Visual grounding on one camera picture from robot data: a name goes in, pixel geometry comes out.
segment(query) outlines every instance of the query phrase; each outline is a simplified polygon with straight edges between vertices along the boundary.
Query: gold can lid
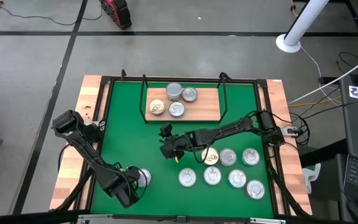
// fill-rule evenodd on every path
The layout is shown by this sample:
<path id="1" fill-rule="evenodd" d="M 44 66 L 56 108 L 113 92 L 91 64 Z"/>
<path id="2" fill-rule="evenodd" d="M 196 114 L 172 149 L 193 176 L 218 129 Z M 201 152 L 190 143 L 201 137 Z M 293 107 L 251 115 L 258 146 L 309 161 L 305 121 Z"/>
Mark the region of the gold can lid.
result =
<path id="1" fill-rule="evenodd" d="M 152 114 L 162 114 L 165 110 L 165 104 L 162 100 L 153 100 L 149 105 Z"/>
<path id="2" fill-rule="evenodd" d="M 214 165 L 215 163 L 217 163 L 217 161 L 219 160 L 219 153 L 217 152 L 217 150 L 215 148 L 209 147 L 208 155 L 206 155 L 206 150 L 207 149 L 204 149 L 201 153 L 201 158 L 203 160 L 206 156 L 204 163 L 207 165 Z"/>

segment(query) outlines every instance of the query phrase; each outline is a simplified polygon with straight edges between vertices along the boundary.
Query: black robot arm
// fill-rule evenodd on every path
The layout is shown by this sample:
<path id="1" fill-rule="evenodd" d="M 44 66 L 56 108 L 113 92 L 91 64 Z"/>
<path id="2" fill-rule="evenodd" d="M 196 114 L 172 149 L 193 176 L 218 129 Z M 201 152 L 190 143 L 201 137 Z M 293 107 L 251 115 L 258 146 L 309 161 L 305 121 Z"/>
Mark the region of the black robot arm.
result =
<path id="1" fill-rule="evenodd" d="M 124 208 L 135 204 L 139 197 L 132 183 L 140 177 L 139 170 L 129 167 L 123 170 L 120 163 L 107 164 L 91 146 L 103 137 L 100 127 L 95 124 L 85 125 L 82 117 L 76 111 L 68 110 L 53 120 L 52 128 L 55 135 L 66 139 L 96 174 L 96 181 L 110 196 L 116 196 Z"/>
<path id="2" fill-rule="evenodd" d="M 252 120 L 252 116 L 256 116 L 257 120 Z M 254 123 L 258 123 L 259 127 L 254 127 Z M 272 146 L 285 142 L 281 129 L 276 126 L 273 116 L 267 111 L 252 111 L 240 120 L 216 129 L 197 129 L 181 136 L 172 135 L 171 131 L 172 125 L 169 123 L 160 128 L 159 135 L 163 137 L 161 141 L 163 146 L 160 147 L 160 150 L 166 159 L 179 160 L 185 151 L 200 151 L 208 148 L 216 140 L 243 132 L 252 132 L 262 136 Z"/>

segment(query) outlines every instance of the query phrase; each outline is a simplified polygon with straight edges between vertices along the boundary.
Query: wooden table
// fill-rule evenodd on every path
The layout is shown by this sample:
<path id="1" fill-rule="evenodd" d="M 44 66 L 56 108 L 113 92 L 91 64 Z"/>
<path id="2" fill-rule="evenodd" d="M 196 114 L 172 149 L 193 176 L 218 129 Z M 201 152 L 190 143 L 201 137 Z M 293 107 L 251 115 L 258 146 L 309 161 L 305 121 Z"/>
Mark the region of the wooden table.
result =
<path id="1" fill-rule="evenodd" d="M 100 75 L 84 76 L 75 110 L 81 114 L 85 123 L 92 122 L 101 77 L 102 76 Z M 291 120 L 287 106 L 287 100 L 285 98 L 284 87 L 281 80 L 267 80 L 267 85 L 272 112 L 275 115 L 281 117 L 281 119 L 288 121 Z M 103 116 L 107 94 L 108 91 L 103 91 L 98 120 L 100 120 Z M 265 96 L 261 88 L 259 90 L 259 95 L 261 99 L 262 108 L 265 108 Z M 288 123 L 284 123 L 277 118 L 275 118 L 275 122 L 278 126 L 288 126 Z M 285 137 L 285 141 L 294 145 L 296 144 L 295 139 L 290 137 Z M 284 173 L 285 185 L 287 186 L 288 190 L 291 192 L 295 200 L 301 205 L 303 210 L 311 214 L 309 197 L 306 192 L 306 185 L 302 174 L 298 151 L 292 146 L 284 144 L 280 147 L 280 158 Z M 63 155 L 60 172 L 58 173 L 55 190 L 53 191 L 52 201 L 50 203 L 50 208 L 58 207 L 74 189 L 80 178 L 82 164 L 82 157 L 77 153 L 74 148 L 68 147 Z M 88 184 L 89 181 L 84 187 L 80 208 L 85 208 Z M 275 192 L 278 212 L 279 214 L 284 214 L 283 201 L 280 189 L 276 185 Z"/>

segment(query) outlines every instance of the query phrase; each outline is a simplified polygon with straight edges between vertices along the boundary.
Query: wooden board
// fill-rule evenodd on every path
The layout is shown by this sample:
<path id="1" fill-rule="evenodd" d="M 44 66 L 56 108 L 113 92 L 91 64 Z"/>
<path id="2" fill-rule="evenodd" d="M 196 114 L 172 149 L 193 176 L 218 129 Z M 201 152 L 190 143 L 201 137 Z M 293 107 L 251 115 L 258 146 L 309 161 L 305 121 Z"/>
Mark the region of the wooden board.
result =
<path id="1" fill-rule="evenodd" d="M 80 95 L 78 97 L 76 111 L 79 111 L 85 122 L 90 122 L 91 119 L 88 119 L 88 117 L 92 118 L 93 116 L 94 106 L 99 91 L 100 80 L 101 76 L 99 75 L 84 76 Z M 290 114 L 288 111 L 287 99 L 285 98 L 283 83 L 281 82 L 281 80 L 267 80 L 267 85 L 273 113 L 281 117 L 282 119 L 290 120 Z M 107 98 L 107 91 L 105 90 L 104 93 L 105 94 L 103 96 L 100 109 L 101 113 L 103 112 L 102 107 L 104 108 L 106 103 L 105 99 Z M 265 108 L 265 97 L 262 88 L 259 89 L 259 95 L 262 107 Z M 275 121 L 276 124 L 279 126 L 288 125 L 287 123 L 283 123 L 276 118 Z M 295 140 L 293 138 L 285 137 L 285 140 L 289 143 L 295 144 Z M 305 181 L 302 175 L 302 168 L 299 160 L 298 151 L 289 145 L 283 145 L 280 147 L 280 156 L 286 186 L 288 187 L 291 194 L 294 196 L 295 200 L 301 205 L 301 207 L 309 214 L 312 214 L 309 197 L 306 192 Z M 61 168 L 57 177 L 50 208 L 58 207 L 78 183 L 82 163 L 82 157 L 77 153 L 74 148 L 69 147 L 66 149 L 63 155 Z M 85 207 L 87 193 L 88 184 L 84 188 L 80 208 Z M 279 214 L 284 214 L 282 196 L 280 193 L 280 189 L 277 186 L 275 188 L 275 193 L 278 212 Z"/>
<path id="2" fill-rule="evenodd" d="M 185 106 L 185 114 L 181 118 L 174 118 L 169 114 L 169 105 L 173 103 L 167 99 L 165 88 L 148 88 L 146 98 L 145 117 L 147 121 L 219 121 L 221 110 L 219 108 L 219 94 L 217 88 L 196 88 L 197 100 L 194 103 L 186 103 L 179 100 Z M 149 104 L 153 100 L 162 100 L 165 103 L 165 112 L 161 116 L 154 116 L 149 110 Z"/>

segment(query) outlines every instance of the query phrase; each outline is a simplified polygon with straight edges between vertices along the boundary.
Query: metal can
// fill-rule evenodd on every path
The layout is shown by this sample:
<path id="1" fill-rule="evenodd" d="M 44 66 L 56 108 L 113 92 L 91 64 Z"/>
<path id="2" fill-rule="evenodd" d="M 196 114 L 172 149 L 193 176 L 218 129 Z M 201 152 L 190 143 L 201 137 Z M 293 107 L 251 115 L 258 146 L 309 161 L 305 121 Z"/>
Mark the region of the metal can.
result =
<path id="1" fill-rule="evenodd" d="M 140 169 L 141 171 L 143 171 L 143 173 L 141 171 L 139 171 L 140 173 L 140 177 L 139 180 L 137 180 L 137 183 L 139 185 L 139 187 L 145 187 L 146 186 L 146 180 L 147 180 L 147 185 L 150 185 L 150 181 L 152 179 L 152 175 L 150 174 L 150 172 L 147 169 Z"/>
<path id="2" fill-rule="evenodd" d="M 254 166 L 259 162 L 259 153 L 256 149 L 247 148 L 242 152 L 242 161 L 246 165 Z"/>
<path id="3" fill-rule="evenodd" d="M 179 83 L 169 83 L 166 87 L 167 98 L 171 101 L 178 101 L 181 97 L 182 87 Z"/>
<path id="4" fill-rule="evenodd" d="M 210 166 L 204 171 L 204 179 L 209 185 L 216 185 L 221 181 L 221 171 L 215 166 Z"/>
<path id="5" fill-rule="evenodd" d="M 181 93 L 181 97 L 183 98 L 183 101 L 186 103 L 192 103 L 196 101 L 197 96 L 198 96 L 198 92 L 193 87 L 187 87 Z"/>
<path id="6" fill-rule="evenodd" d="M 162 100 L 153 100 L 149 104 L 149 110 L 153 115 L 160 116 L 165 111 L 165 103 Z"/>
<path id="7" fill-rule="evenodd" d="M 258 180 L 251 180 L 247 184 L 247 195 L 252 199 L 261 199 L 265 195 L 265 187 L 264 185 Z"/>
<path id="8" fill-rule="evenodd" d="M 219 153 L 219 158 L 224 166 L 231 166 L 237 161 L 237 155 L 233 149 L 223 149 Z"/>
<path id="9" fill-rule="evenodd" d="M 246 185 L 246 174 L 238 169 L 232 170 L 229 173 L 229 182 L 235 188 L 241 188 Z"/>
<path id="10" fill-rule="evenodd" d="M 191 187 L 196 183 L 196 173 L 190 168 L 184 168 L 179 173 L 179 182 L 184 187 Z"/>
<path id="11" fill-rule="evenodd" d="M 179 102 L 171 103 L 169 105 L 169 114 L 174 118 L 180 118 L 185 114 L 185 106 Z"/>
<path id="12" fill-rule="evenodd" d="M 218 154 L 217 150 L 212 148 L 212 147 L 209 147 L 208 155 L 206 155 L 206 150 L 207 149 L 204 149 L 201 152 L 202 160 L 204 160 L 204 158 L 206 156 L 206 159 L 205 159 L 204 163 L 207 164 L 207 165 L 214 165 L 215 163 L 217 163 L 217 161 L 219 160 L 219 154 Z"/>

